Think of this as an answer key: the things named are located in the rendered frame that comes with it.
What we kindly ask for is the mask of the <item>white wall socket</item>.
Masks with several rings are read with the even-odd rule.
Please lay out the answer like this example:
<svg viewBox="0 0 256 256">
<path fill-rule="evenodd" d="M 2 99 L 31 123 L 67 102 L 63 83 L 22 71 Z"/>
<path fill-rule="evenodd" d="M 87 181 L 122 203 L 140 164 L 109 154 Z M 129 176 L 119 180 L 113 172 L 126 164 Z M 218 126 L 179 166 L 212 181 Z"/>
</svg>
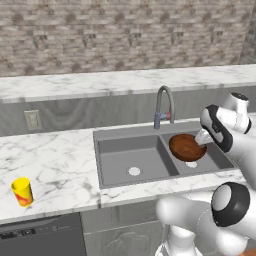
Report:
<svg viewBox="0 0 256 256">
<path fill-rule="evenodd" d="M 28 129 L 30 131 L 41 130 L 42 123 L 40 119 L 40 112 L 38 110 L 30 110 L 24 112 Z"/>
</svg>

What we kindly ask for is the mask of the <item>grey curved tap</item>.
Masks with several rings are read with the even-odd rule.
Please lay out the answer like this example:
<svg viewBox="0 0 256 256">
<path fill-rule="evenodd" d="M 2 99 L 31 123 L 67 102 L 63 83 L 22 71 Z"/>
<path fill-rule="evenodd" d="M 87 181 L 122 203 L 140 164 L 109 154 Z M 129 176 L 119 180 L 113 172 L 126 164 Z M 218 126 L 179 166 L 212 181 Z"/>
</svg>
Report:
<svg viewBox="0 0 256 256">
<path fill-rule="evenodd" d="M 157 92 L 154 128 L 158 130 L 162 121 L 173 123 L 175 120 L 175 104 L 169 87 L 163 85 Z"/>
</svg>

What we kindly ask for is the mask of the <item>brown wooden bowl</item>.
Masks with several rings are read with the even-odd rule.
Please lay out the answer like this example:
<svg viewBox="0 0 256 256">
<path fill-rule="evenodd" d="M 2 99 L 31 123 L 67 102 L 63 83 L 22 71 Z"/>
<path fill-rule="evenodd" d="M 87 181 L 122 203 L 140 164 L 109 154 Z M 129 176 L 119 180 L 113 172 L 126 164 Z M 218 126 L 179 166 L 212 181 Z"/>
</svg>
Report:
<svg viewBox="0 0 256 256">
<path fill-rule="evenodd" d="M 195 136 L 191 134 L 177 134 L 170 138 L 169 148 L 171 153 L 184 162 L 194 162 L 202 158 L 207 146 L 199 146 Z"/>
</svg>

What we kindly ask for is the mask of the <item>dark grey dishwasher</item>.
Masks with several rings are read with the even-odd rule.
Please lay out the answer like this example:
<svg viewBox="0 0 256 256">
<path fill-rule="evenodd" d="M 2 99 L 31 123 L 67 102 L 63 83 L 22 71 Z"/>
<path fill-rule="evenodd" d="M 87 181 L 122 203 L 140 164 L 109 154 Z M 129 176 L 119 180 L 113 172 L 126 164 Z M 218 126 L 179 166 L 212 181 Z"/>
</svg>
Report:
<svg viewBox="0 0 256 256">
<path fill-rule="evenodd" d="M 0 256 L 87 256 L 80 215 L 0 225 Z"/>
</svg>

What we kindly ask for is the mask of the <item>yellow cup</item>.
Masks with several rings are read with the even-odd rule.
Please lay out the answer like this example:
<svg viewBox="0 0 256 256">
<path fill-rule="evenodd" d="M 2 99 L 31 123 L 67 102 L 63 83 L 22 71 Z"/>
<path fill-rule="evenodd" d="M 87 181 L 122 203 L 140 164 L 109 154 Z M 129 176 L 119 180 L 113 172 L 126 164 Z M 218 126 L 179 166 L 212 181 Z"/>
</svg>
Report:
<svg viewBox="0 0 256 256">
<path fill-rule="evenodd" d="M 19 177 L 15 179 L 11 184 L 11 189 L 20 206 L 27 207 L 33 203 L 33 193 L 28 178 Z"/>
</svg>

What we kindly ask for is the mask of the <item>grey double sink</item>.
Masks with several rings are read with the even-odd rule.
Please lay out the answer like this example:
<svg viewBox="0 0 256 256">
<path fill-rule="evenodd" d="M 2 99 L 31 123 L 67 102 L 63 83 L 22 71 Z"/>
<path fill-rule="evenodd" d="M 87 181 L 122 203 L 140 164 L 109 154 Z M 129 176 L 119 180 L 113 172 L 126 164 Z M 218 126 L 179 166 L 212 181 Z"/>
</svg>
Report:
<svg viewBox="0 0 256 256">
<path fill-rule="evenodd" d="M 196 135 L 197 121 L 98 130 L 93 133 L 99 187 L 135 185 L 214 172 L 229 171 L 235 165 L 217 145 L 207 145 L 206 154 L 193 163 L 178 160 L 169 149 L 176 134 Z"/>
</svg>

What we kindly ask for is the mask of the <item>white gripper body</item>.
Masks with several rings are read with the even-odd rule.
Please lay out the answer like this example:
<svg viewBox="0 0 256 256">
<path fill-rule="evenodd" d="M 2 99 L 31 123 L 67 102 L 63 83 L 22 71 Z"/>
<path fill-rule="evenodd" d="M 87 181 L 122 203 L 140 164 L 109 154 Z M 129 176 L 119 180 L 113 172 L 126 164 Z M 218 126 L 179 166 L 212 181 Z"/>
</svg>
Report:
<svg viewBox="0 0 256 256">
<path fill-rule="evenodd" d="M 212 143 L 213 138 L 211 137 L 207 130 L 201 129 L 195 136 L 195 141 L 200 147 L 203 147 L 206 144 Z"/>
</svg>

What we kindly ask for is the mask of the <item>grey cupboard door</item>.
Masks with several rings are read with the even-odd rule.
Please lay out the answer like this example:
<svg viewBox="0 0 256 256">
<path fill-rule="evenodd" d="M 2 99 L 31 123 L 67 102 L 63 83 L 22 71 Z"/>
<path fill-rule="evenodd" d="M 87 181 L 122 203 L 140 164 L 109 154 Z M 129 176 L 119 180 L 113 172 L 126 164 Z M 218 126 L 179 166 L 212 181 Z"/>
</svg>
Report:
<svg viewBox="0 0 256 256">
<path fill-rule="evenodd" d="M 87 256 L 155 256 L 162 243 L 156 201 L 81 213 Z"/>
</svg>

